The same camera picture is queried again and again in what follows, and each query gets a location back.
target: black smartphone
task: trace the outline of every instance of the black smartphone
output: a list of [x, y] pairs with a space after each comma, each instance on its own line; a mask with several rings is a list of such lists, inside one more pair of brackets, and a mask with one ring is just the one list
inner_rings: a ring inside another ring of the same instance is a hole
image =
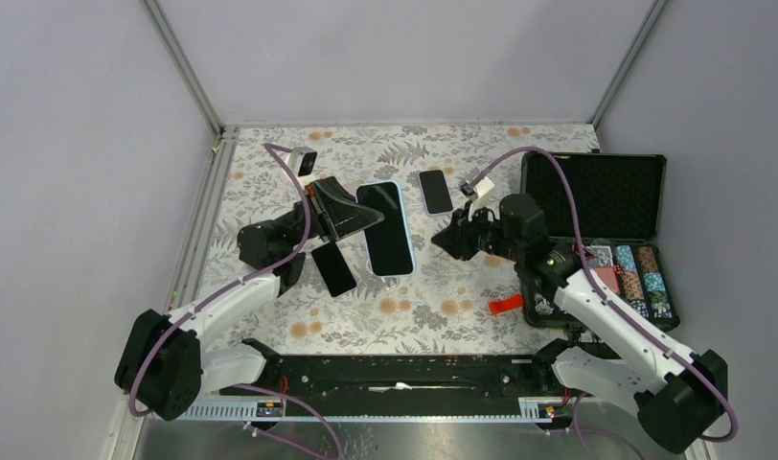
[[355, 199], [383, 213], [383, 222], [364, 230], [372, 272], [377, 276], [413, 272], [414, 256], [398, 184], [393, 181], [364, 184], [355, 191]]
[[321, 273], [321, 278], [324, 280], [324, 284], [327, 285], [327, 290], [332, 297], [338, 297], [339, 295], [355, 288], [357, 283], [353, 277], [350, 266], [347, 265], [347, 261], [344, 260], [344, 256], [341, 254], [341, 250], [338, 249], [338, 244], [335, 241], [330, 241], [327, 244], [316, 247], [310, 252], [318, 271]]
[[446, 175], [442, 170], [420, 171], [417, 173], [417, 180], [423, 191], [425, 211], [430, 216], [438, 216], [454, 210], [446, 184]]

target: blue poker chip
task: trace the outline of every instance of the blue poker chip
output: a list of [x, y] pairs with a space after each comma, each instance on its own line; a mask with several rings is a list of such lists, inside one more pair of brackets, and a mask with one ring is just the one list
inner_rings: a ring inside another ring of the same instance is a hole
[[643, 302], [642, 300], [632, 300], [629, 303], [631, 304], [631, 308], [637, 311], [640, 316], [643, 316], [644, 318], [649, 317], [649, 306], [646, 305], [646, 302]]
[[663, 283], [663, 275], [659, 273], [645, 273], [643, 275], [643, 283], [646, 284], [646, 290], [666, 290], [666, 285]]
[[631, 246], [625, 244], [617, 246], [615, 248], [615, 259], [625, 271], [637, 271], [637, 264], [634, 262]]

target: red tag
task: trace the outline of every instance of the red tag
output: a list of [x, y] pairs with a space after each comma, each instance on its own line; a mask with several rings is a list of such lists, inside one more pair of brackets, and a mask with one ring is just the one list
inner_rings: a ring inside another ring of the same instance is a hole
[[499, 300], [496, 302], [490, 302], [488, 304], [488, 310], [491, 314], [504, 313], [505, 311], [511, 311], [524, 306], [524, 299], [521, 298], [521, 294], [517, 294], [509, 299]]

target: white wall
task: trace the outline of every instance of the white wall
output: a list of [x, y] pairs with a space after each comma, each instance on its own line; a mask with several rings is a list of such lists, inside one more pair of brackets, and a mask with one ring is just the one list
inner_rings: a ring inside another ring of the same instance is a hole
[[652, 0], [161, 0], [231, 124], [585, 121]]
[[0, 460], [99, 454], [210, 143], [140, 4], [0, 0]]
[[673, 2], [599, 134], [670, 157], [678, 335], [727, 360], [740, 418], [720, 460], [778, 458], [778, 0]]

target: open case lid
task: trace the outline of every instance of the open case lid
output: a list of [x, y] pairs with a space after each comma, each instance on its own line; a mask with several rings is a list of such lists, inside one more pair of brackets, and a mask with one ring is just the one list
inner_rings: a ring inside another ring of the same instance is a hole
[[[657, 233], [666, 158], [663, 155], [555, 153], [578, 207], [586, 239], [648, 241]], [[544, 210], [554, 237], [572, 237], [569, 201], [553, 165], [542, 155], [521, 163], [521, 191]]]

